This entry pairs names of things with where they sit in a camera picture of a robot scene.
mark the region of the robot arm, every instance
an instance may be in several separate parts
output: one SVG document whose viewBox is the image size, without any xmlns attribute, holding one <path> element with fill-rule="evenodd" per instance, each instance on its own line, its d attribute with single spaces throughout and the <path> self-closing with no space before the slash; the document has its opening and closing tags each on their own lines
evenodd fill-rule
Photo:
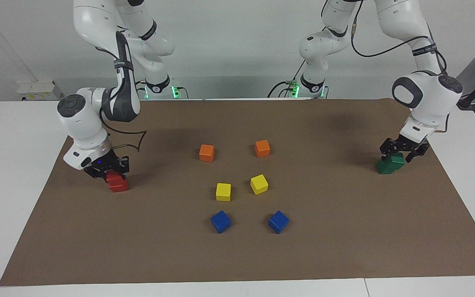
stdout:
<svg viewBox="0 0 475 297">
<path fill-rule="evenodd" d="M 300 77 L 302 94 L 319 98 L 329 66 L 326 57 L 337 53 L 349 45 L 348 23 L 356 3 L 349 1 L 328 1 L 324 8 L 322 21 L 325 28 L 311 34 L 300 42 L 300 55 L 306 60 Z"/>
<path fill-rule="evenodd" d="M 102 121 L 130 122 L 140 112 L 128 39 L 135 45 L 134 40 L 141 39 L 134 32 L 119 31 L 115 0 L 75 0 L 73 15 L 78 34 L 113 57 L 118 83 L 114 88 L 83 88 L 60 101 L 59 118 L 74 140 L 63 159 L 94 178 L 105 179 L 111 170 L 125 178 L 129 159 L 116 156 Z"/>
<path fill-rule="evenodd" d="M 175 51 L 175 42 L 151 17 L 144 0 L 117 0 L 117 9 L 129 28 L 128 42 L 134 59 L 142 65 L 143 83 L 152 97 L 175 98 L 174 80 L 168 75 L 160 57 Z"/>
<path fill-rule="evenodd" d="M 383 160 L 405 151 L 409 152 L 407 162 L 411 162 L 415 156 L 423 156 L 428 150 L 430 145 L 426 138 L 445 123 L 460 99 L 463 87 L 441 67 L 437 46 L 418 0 L 398 4 L 393 0 L 375 0 L 375 4 L 379 24 L 386 35 L 404 42 L 425 36 L 409 42 L 417 71 L 397 79 L 392 88 L 393 98 L 412 109 L 412 113 L 398 139 L 387 139 L 381 146 Z"/>
<path fill-rule="evenodd" d="M 300 54 L 307 61 L 300 82 L 305 87 L 303 90 L 307 90 L 312 98 L 322 96 L 324 77 L 328 70 L 325 58 L 347 47 L 348 21 L 356 2 L 362 1 L 364 0 L 329 0 L 322 17 L 325 29 L 300 43 Z M 428 150 L 430 145 L 426 138 L 443 124 L 462 95 L 463 88 L 441 68 L 437 46 L 418 0 L 374 1 L 382 31 L 392 38 L 407 42 L 417 65 L 417 71 L 397 79 L 392 89 L 395 100 L 412 109 L 411 116 L 399 138 L 395 141 L 387 139 L 381 146 L 384 159 L 391 154 L 406 151 L 410 152 L 407 157 L 407 162 L 410 162 L 415 156 L 422 156 Z M 355 30 L 356 23 L 351 32 L 351 41 Z"/>
</svg>

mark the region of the green block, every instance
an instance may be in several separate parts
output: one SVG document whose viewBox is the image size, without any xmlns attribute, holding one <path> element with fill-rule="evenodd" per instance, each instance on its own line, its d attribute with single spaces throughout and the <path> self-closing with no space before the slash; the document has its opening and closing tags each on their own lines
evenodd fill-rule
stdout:
<svg viewBox="0 0 475 297">
<path fill-rule="evenodd" d="M 387 163 L 389 163 L 389 166 L 394 170 L 399 170 L 404 166 L 404 164 L 406 164 L 406 160 L 404 160 L 402 153 L 395 153 L 389 157 Z"/>
<path fill-rule="evenodd" d="M 395 172 L 395 170 L 390 168 L 390 165 L 384 162 L 383 160 L 380 160 L 377 163 L 377 169 L 379 170 L 379 173 L 381 174 L 392 174 Z"/>
<path fill-rule="evenodd" d="M 404 164 L 406 164 L 406 160 L 404 160 L 403 154 L 395 153 L 386 158 L 386 160 L 380 160 L 377 163 L 377 169 L 381 174 L 392 174 L 396 170 L 401 169 Z"/>
</svg>

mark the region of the brown paper mat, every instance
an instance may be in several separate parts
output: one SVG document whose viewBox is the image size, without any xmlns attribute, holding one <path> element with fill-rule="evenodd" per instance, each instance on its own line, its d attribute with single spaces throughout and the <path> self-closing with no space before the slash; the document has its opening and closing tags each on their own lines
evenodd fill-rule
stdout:
<svg viewBox="0 0 475 297">
<path fill-rule="evenodd" d="M 1 286 L 475 275 L 475 222 L 430 151 L 379 175 L 379 145 L 408 110 L 389 99 L 143 103 L 125 130 L 130 190 L 62 161 L 66 143 Z M 272 155 L 258 159 L 255 141 Z M 137 137 L 113 134 L 114 144 Z M 216 147 L 214 163 L 197 158 Z M 265 174 L 267 193 L 249 179 Z M 218 182 L 232 202 L 215 201 Z M 226 211 L 218 235 L 210 218 Z M 268 218 L 291 222 L 280 235 Z"/>
</svg>

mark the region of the white wall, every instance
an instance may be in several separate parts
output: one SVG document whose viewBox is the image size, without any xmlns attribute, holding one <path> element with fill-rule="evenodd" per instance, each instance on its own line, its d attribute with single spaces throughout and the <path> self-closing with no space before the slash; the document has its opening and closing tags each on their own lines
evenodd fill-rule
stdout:
<svg viewBox="0 0 475 297">
<path fill-rule="evenodd" d="M 197 98 L 266 96 L 302 62 L 299 41 L 323 28 L 323 0 L 147 1 L 160 28 L 177 39 L 176 52 L 165 58 L 170 74 Z M 458 75 L 475 57 L 475 2 L 420 2 L 450 74 Z M 71 0 L 0 0 L 0 32 L 34 76 L 54 80 L 66 94 L 115 83 L 109 56 L 74 31 Z M 375 5 L 366 2 L 358 21 L 359 50 L 375 53 L 396 43 L 380 31 Z M 0 100 L 14 99 L 13 82 L 30 79 L 14 60 L 0 49 L 0 79 L 9 82 L 4 89 L 0 82 Z M 415 67 L 407 46 L 370 59 L 346 49 L 329 63 L 330 96 L 344 98 L 389 96 L 394 79 Z"/>
</svg>

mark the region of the green led light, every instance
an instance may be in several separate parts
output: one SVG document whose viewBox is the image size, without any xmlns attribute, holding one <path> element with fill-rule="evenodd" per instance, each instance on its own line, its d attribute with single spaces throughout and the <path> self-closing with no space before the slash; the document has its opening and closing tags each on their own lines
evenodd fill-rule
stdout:
<svg viewBox="0 0 475 297">
<path fill-rule="evenodd" d="M 172 86 L 173 98 L 177 99 L 181 97 L 181 92 L 177 90 L 175 86 Z"/>
<path fill-rule="evenodd" d="M 300 86 L 296 85 L 296 88 L 292 89 L 291 96 L 292 98 L 298 98 L 298 94 L 300 94 Z"/>
</svg>

